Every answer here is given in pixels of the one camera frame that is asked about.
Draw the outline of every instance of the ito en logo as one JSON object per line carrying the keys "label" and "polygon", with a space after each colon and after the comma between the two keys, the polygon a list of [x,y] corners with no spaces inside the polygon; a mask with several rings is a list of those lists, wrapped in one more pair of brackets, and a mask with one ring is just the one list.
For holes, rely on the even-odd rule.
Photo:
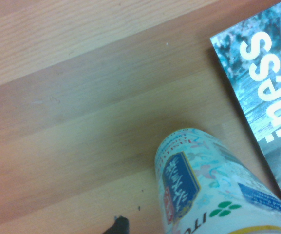
{"label": "ito en logo", "polygon": [[218,204],[219,209],[213,210],[210,214],[209,217],[214,217],[218,215],[219,217],[224,217],[228,214],[231,213],[232,210],[238,209],[241,207],[241,205],[234,204],[231,205],[231,201],[224,201]]}

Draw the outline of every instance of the magazine cover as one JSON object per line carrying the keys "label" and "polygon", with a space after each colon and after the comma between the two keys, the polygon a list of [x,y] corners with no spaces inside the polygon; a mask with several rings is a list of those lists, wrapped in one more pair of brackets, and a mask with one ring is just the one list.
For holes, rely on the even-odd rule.
{"label": "magazine cover", "polygon": [[281,3],[211,42],[281,189]]}

